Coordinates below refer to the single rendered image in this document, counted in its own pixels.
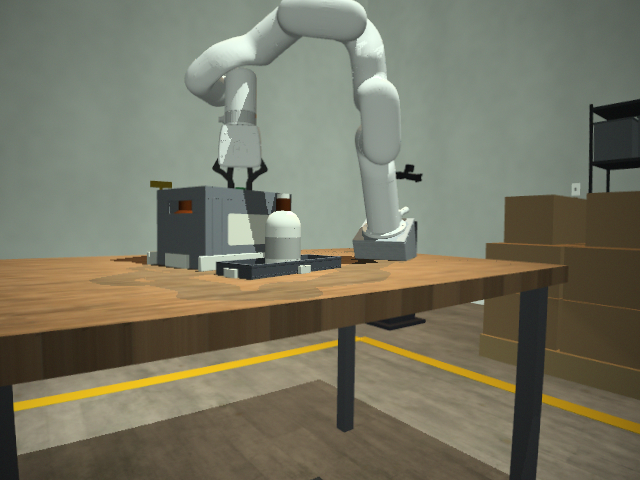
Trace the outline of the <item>brown bottle with green cap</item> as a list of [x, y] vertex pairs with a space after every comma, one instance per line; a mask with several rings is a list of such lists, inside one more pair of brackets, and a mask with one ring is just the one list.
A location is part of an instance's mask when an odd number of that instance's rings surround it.
[[192, 200], [179, 201], [179, 210], [175, 213], [192, 213]]

